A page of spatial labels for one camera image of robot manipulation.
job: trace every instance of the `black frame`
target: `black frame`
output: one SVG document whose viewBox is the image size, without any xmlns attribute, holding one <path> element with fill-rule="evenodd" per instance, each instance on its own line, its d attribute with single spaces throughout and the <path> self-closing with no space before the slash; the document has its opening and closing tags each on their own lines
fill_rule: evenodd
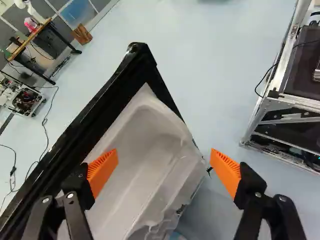
<svg viewBox="0 0 320 240">
<path fill-rule="evenodd" d="M 148 45 L 131 43 L 113 76 L 59 137 L 3 212 L 0 239 L 21 238 L 37 199 L 60 191 L 62 181 L 85 159 L 145 83 L 182 119 Z"/>
</svg>

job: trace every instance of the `black metal frame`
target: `black metal frame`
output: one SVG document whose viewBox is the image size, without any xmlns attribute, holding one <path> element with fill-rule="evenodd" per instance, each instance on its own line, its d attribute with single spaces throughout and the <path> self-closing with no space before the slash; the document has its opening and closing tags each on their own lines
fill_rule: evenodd
<svg viewBox="0 0 320 240">
<path fill-rule="evenodd" d="M 42 196 L 55 196 L 60 191 L 62 181 L 84 160 L 144 84 L 182 119 L 148 45 L 131 43 L 113 76 L 59 137 L 3 212 L 0 239 L 21 238 L 33 204 Z"/>
<path fill-rule="evenodd" d="M 244 210 L 234 240 L 257 240 L 262 219 L 272 240 L 307 240 L 293 201 L 284 195 L 265 195 L 267 183 L 246 163 L 240 163 L 241 180 L 234 203 Z"/>
<path fill-rule="evenodd" d="M 21 239 L 57 240 L 59 227 L 66 220 L 71 240 L 93 240 L 85 210 L 93 206 L 95 198 L 87 174 L 88 164 L 82 163 L 63 181 L 63 196 L 48 195 L 38 199 Z"/>
</svg>

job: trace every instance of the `light blue floor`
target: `light blue floor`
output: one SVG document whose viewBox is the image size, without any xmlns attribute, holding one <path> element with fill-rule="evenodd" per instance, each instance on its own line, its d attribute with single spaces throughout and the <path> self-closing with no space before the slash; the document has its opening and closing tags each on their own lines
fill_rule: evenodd
<svg viewBox="0 0 320 240">
<path fill-rule="evenodd" d="M 148 43 L 205 158 L 213 147 L 249 163 L 267 181 L 269 195 L 281 193 L 294 200 L 308 239 L 318 239 L 320 177 L 239 147 L 257 101 L 254 87 L 273 63 L 294 5 L 295 0 L 121 0 L 59 78 L 47 123 L 50 145 L 113 74 L 128 44 Z M 0 137 L 1 144 L 17 146 L 19 184 L 44 147 L 45 112 L 28 127 L 16 118 L 14 128 Z M 33 141 L 22 141 L 17 133 Z M 28 149 L 34 151 L 26 155 Z M 12 166 L 7 162 L 0 169 L 3 176 Z M 1 195 L 9 188 L 0 187 Z M 199 240 L 230 240 L 240 217 L 214 175 L 205 180 L 179 227 Z M 263 231 L 261 239 L 266 236 Z"/>
</svg>

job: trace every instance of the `wire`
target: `wire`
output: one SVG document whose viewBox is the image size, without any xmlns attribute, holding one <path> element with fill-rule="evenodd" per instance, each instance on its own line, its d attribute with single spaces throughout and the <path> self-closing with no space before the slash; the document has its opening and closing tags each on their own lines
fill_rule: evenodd
<svg viewBox="0 0 320 240">
<path fill-rule="evenodd" d="M 48 87 L 47 87 L 47 86 L 34 86 L 34 88 L 42 88 L 42 89 L 53 89 L 53 88 L 56 88 L 56 91 L 54 92 L 54 94 L 53 94 L 53 96 L 52 96 L 49 109 L 48 109 L 47 113 L 45 114 L 45 116 L 44 116 L 44 118 L 43 118 L 43 120 L 42 120 L 42 123 L 41 123 L 41 125 L 42 125 L 42 127 L 43 127 L 43 129 L 44 129 L 44 134 L 45 134 L 45 138 L 46 138 L 45 149 L 44 149 L 43 152 L 41 153 L 41 155 L 40 155 L 40 157 L 39 157 L 39 160 L 34 161 L 34 162 L 31 164 L 31 166 L 29 167 L 29 169 L 28 169 L 28 171 L 27 171 L 27 173 L 26 173 L 26 175 L 25 175 L 24 181 L 27 180 L 28 175 L 29 175 L 29 173 L 30 173 L 30 170 L 31 170 L 32 166 L 35 165 L 35 164 L 38 164 L 38 163 L 41 161 L 41 159 L 43 158 L 44 154 L 46 153 L 46 151 L 47 151 L 47 149 L 48 149 L 48 146 L 49 146 L 49 137 L 48 137 L 48 132 L 47 132 L 47 129 L 46 129 L 46 123 L 48 122 L 48 118 L 47 118 L 47 117 L 48 117 L 48 115 L 49 115 L 49 113 L 50 113 L 50 111 L 51 111 L 51 108 L 52 108 L 52 105 L 53 105 L 55 96 L 56 96 L 56 94 L 57 94 L 57 92 L 58 92 L 58 90 L 59 90 L 59 87 L 58 87 L 58 86 L 48 86 Z"/>
<path fill-rule="evenodd" d="M 0 207 L 0 212 L 1 212 L 1 210 L 2 210 L 2 208 L 3 208 L 3 206 L 4 206 L 4 203 L 5 203 L 5 201 L 6 201 L 6 198 L 7 198 L 10 194 L 17 192 L 19 189 L 15 190 L 15 188 L 16 188 L 16 170 L 17 170 L 17 168 L 16 168 L 17 153 L 16 153 L 15 150 L 13 150 L 13 149 L 12 149 L 11 147 L 9 147 L 9 146 L 2 145 L 2 144 L 0 144 L 0 146 L 5 147 L 5 148 L 7 148 L 7 149 L 10 149 L 10 150 L 12 150 L 13 153 L 14 153 L 14 162 L 13 162 L 12 170 L 10 171 L 10 179 L 9 179 L 10 192 L 9 192 L 7 195 L 5 195 L 4 198 L 3 198 L 3 201 L 2 201 L 1 207 Z"/>
<path fill-rule="evenodd" d="M 299 46 L 304 46 L 306 44 L 312 44 L 312 43 L 316 43 L 316 42 L 320 42 L 320 38 L 317 39 L 317 40 L 313 40 L 313 41 L 305 41 L 305 42 L 301 42 L 301 43 L 298 43 L 297 45 L 293 46 L 292 50 L 299 47 Z M 259 85 L 263 82 L 263 80 L 266 78 L 266 76 L 268 75 L 268 73 L 270 72 L 270 70 L 272 70 L 275 66 L 277 66 L 278 63 L 272 65 L 267 71 L 266 73 L 264 74 L 263 78 L 260 80 L 260 82 L 255 86 L 254 88 L 254 92 L 255 94 L 257 94 L 260 98 L 263 98 L 263 96 L 261 96 L 258 92 L 257 92 L 257 88 L 259 87 Z"/>
<path fill-rule="evenodd" d="M 277 66 L 278 63 L 273 64 L 264 74 L 263 78 L 260 80 L 260 82 L 255 86 L 254 88 L 254 92 L 255 94 L 257 94 L 260 98 L 263 98 L 265 95 L 263 94 L 263 96 L 261 96 L 258 92 L 257 92 L 257 88 L 259 87 L 259 85 L 263 82 L 263 80 L 266 78 L 266 76 L 268 75 L 268 73 L 270 72 L 270 70 L 272 70 L 275 66 Z"/>
<path fill-rule="evenodd" d="M 4 147 L 4 148 L 7 148 L 7 149 L 10 149 L 11 151 L 13 151 L 14 153 L 14 161 L 13 161 L 13 167 L 12 167 L 12 170 L 10 171 L 10 177 L 15 173 L 15 171 L 17 170 L 16 168 L 16 163 L 17 163 L 17 153 L 15 150 L 13 150 L 11 147 L 9 146 L 6 146 L 6 145 L 2 145 L 0 144 L 0 146 Z"/>
<path fill-rule="evenodd" d="M 70 55 L 67 56 L 58 66 L 56 66 L 50 77 L 55 77 L 60 72 L 60 70 L 69 62 L 70 58 Z"/>
<path fill-rule="evenodd" d="M 28 56 L 28 57 L 32 59 L 32 55 L 31 55 L 31 52 L 30 52 L 29 48 L 28 48 L 27 46 L 26 46 L 25 48 L 26 48 L 26 49 L 28 50 L 28 52 L 29 52 L 29 55 L 30 55 L 30 56 Z"/>
<path fill-rule="evenodd" d="M 305 42 L 298 43 L 297 45 L 293 46 L 292 50 L 299 47 L 299 46 L 303 46 L 306 44 L 312 44 L 312 43 L 316 43 L 316 42 L 320 42 L 320 38 L 317 40 L 313 40 L 313 41 L 305 41 Z"/>
<path fill-rule="evenodd" d="M 48 60 L 54 60 L 54 58 L 47 58 L 45 55 L 43 55 L 41 52 L 39 52 L 35 46 L 32 45 L 32 43 L 30 42 L 30 45 L 34 48 L 34 50 L 37 51 L 38 54 L 40 54 L 42 57 L 44 57 L 45 59 L 48 59 Z"/>
<path fill-rule="evenodd" d="M 56 96 L 56 94 L 57 94 L 57 92 L 58 92 L 58 90 L 59 90 L 59 87 L 58 87 L 58 86 L 51 86 L 51 87 L 46 87 L 46 86 L 34 86 L 34 88 L 43 88 L 43 89 L 53 89 L 53 88 L 56 88 L 56 91 L 54 92 L 54 94 L 53 94 L 53 96 L 52 96 L 52 98 L 51 98 L 51 102 L 50 102 L 49 109 L 48 109 L 47 113 L 45 114 L 45 116 L 44 116 L 44 118 L 43 118 L 43 120 L 42 120 L 42 123 L 41 123 L 41 125 L 42 125 L 42 127 L 43 127 L 43 129 L 44 129 L 45 137 L 46 137 L 45 149 L 43 150 L 42 154 L 40 155 L 39 160 L 34 161 L 34 162 L 30 165 L 30 167 L 29 167 L 29 169 L 28 169 L 28 171 L 27 171 L 27 173 L 26 173 L 26 175 L 25 175 L 24 181 L 27 180 L 28 175 L 29 175 L 32 167 L 33 167 L 35 164 L 38 164 L 38 163 L 40 162 L 40 160 L 42 159 L 42 157 L 44 156 L 45 152 L 46 152 L 47 149 L 48 149 L 48 146 L 49 146 L 49 137 L 48 137 L 48 133 L 47 133 L 47 129 L 46 129 L 45 125 L 46 125 L 46 123 L 48 122 L 48 115 L 49 115 L 49 113 L 50 113 L 50 111 L 51 111 L 51 109 L 52 109 L 55 96 Z M 3 198 L 3 200 L 2 200 L 2 203 L 1 203 L 1 206 L 0 206 L 0 212 L 1 212 L 1 210 L 2 210 L 2 208 L 3 208 L 3 206 L 4 206 L 4 203 L 5 203 L 5 201 L 6 201 L 6 198 L 7 198 L 10 194 L 19 191 L 19 189 L 15 189 L 15 188 L 16 188 L 16 170 L 17 170 L 17 168 L 16 168 L 16 163 L 17 163 L 17 153 L 16 153 L 16 151 L 15 151 L 14 149 L 12 149 L 12 148 L 9 147 L 9 146 L 2 145 L 2 144 L 0 144 L 0 146 L 5 147 L 5 148 L 8 148 L 8 149 L 12 150 L 13 153 L 14 153 L 14 162 L 13 162 L 12 170 L 11 170 L 11 172 L 10 172 L 10 181 L 9 181 L 9 183 L 10 183 L 10 192 L 9 192 L 7 195 L 5 195 L 4 198 Z"/>
</svg>

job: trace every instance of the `screw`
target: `screw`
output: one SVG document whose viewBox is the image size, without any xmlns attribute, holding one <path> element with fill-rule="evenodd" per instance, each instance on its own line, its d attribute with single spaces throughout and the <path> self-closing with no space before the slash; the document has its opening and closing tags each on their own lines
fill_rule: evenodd
<svg viewBox="0 0 320 240">
<path fill-rule="evenodd" d="M 282 202 L 286 202 L 287 198 L 285 196 L 279 196 L 280 201 Z"/>
<path fill-rule="evenodd" d="M 254 194 L 257 198 L 261 198 L 261 193 L 260 192 L 256 192 L 255 194 Z"/>
<path fill-rule="evenodd" d="M 45 204 L 45 203 L 49 202 L 49 200 L 50 199 L 48 197 L 46 197 L 45 199 L 42 200 L 42 203 Z"/>
</svg>

